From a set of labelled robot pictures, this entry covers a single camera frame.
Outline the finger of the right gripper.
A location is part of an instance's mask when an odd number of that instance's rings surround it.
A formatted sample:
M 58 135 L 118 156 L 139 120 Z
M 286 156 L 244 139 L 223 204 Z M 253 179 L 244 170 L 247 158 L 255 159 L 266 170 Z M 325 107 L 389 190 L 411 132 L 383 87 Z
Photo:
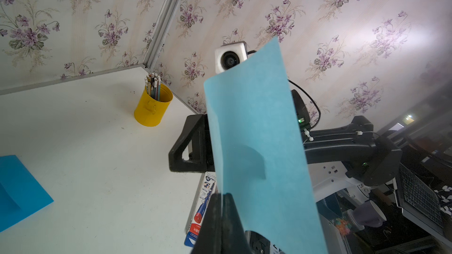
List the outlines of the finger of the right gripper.
M 172 172 L 214 172 L 208 116 L 196 114 L 187 117 L 180 136 L 168 153 Z

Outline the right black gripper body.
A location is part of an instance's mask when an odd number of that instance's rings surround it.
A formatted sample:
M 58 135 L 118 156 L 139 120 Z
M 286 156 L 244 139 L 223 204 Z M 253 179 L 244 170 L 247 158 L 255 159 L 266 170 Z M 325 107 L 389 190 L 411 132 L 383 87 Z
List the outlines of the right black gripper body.
M 303 99 L 301 98 L 300 94 L 295 89 L 291 91 L 291 94 L 293 97 L 300 130 L 301 131 L 303 131 L 304 129 L 309 130 L 311 128 L 310 114 L 306 108 L 306 105 Z

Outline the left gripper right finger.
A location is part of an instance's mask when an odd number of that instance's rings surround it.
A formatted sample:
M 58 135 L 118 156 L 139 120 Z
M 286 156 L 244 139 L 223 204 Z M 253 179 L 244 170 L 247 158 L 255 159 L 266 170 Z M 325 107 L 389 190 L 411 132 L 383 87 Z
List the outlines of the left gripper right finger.
M 232 194 L 222 196 L 221 253 L 252 253 Z

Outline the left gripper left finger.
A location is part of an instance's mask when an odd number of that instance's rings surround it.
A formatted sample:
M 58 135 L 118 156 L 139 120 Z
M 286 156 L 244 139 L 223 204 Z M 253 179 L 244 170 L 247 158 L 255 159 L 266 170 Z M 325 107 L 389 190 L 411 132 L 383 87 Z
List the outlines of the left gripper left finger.
M 200 234 L 191 254 L 220 254 L 221 253 L 221 202 L 222 195 L 214 194 L 207 207 Z

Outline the light blue paper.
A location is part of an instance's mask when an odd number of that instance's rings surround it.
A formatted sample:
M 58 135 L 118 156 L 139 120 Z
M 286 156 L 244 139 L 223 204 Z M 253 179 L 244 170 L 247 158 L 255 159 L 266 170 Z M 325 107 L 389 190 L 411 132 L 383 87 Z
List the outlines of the light blue paper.
M 245 230 L 287 254 L 327 252 L 277 39 L 204 82 L 218 188 Z

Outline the bright blue square paper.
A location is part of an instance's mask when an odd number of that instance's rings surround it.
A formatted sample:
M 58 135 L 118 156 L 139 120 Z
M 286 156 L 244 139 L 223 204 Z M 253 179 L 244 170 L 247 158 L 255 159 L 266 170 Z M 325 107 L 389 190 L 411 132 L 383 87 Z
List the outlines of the bright blue square paper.
M 15 155 L 1 157 L 1 231 L 54 200 Z

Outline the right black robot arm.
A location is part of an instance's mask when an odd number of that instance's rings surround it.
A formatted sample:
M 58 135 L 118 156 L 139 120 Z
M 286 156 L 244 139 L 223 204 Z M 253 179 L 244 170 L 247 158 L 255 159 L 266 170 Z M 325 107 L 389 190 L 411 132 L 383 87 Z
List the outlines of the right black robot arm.
M 399 171 L 402 151 L 391 140 L 376 136 L 373 124 L 364 116 L 355 116 L 349 125 L 311 131 L 307 108 L 300 94 L 292 97 L 301 122 L 302 140 L 308 170 L 317 202 L 360 184 L 377 187 L 394 179 Z M 171 148 L 172 172 L 213 172 L 214 158 L 206 114 L 187 117 L 182 133 Z

